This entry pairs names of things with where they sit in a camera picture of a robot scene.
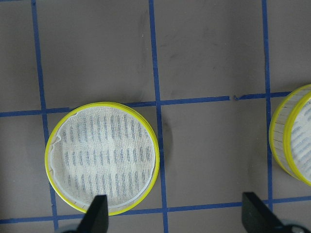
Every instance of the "white mesh fabric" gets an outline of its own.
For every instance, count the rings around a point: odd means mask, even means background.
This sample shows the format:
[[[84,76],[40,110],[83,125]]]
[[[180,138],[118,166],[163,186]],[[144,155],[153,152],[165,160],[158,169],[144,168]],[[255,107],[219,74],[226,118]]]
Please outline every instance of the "white mesh fabric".
[[[302,175],[311,181],[311,102],[297,115],[291,134],[294,162]]]
[[[89,206],[107,194],[109,208],[133,202],[155,168],[153,142],[132,115],[112,107],[91,107],[71,116],[56,133],[50,163],[65,196]]]

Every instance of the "black object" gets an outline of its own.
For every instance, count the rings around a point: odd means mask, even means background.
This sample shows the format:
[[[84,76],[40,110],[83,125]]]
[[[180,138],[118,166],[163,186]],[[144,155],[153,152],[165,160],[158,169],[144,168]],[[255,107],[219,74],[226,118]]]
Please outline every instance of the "black object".
[[[242,224],[248,233],[310,233],[299,225],[284,225],[252,192],[242,195]]]
[[[106,195],[97,195],[76,231],[63,233],[106,233],[108,230],[108,204]]]

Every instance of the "tiled floor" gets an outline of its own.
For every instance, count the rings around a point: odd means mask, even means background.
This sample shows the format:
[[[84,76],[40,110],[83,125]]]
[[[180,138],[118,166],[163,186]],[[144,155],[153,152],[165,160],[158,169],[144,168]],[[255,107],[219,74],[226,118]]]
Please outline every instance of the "tiled floor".
[[[52,233],[83,217],[50,189],[44,149],[70,109],[98,101],[140,112],[162,151],[151,193],[108,232],[245,232],[243,191],[311,228],[311,187],[267,148],[277,105],[311,83],[310,10],[308,0],[0,0],[0,232]]]

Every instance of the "gray floor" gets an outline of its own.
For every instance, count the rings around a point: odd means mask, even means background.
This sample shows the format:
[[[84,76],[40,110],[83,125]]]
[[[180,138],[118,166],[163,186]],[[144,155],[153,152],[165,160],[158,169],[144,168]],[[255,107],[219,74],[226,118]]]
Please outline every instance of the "gray floor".
[[[268,0],[268,24],[262,3],[0,0],[0,232],[79,222],[50,192],[45,140],[69,108],[98,101],[131,103],[165,158],[165,177],[162,161],[151,193],[111,217],[110,233],[245,232],[243,191],[311,228],[311,187],[267,160],[265,97],[270,83],[273,113],[311,82],[311,2]]]

